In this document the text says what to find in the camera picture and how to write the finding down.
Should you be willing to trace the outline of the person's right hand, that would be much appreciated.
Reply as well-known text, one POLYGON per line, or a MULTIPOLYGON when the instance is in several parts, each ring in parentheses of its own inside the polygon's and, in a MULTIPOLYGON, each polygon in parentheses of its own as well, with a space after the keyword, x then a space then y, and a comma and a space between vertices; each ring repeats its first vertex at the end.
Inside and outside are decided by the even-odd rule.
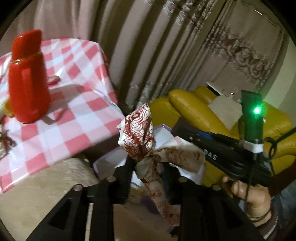
MULTIPOLYGON (((230 177, 223 176, 219 185, 231 197, 243 199, 246 197, 246 183, 241 181, 232 181, 230 177)), ((258 227, 265 224, 272 217, 271 197, 267 187, 260 185, 250 186, 246 199, 246 215, 253 222, 254 226, 258 227)))

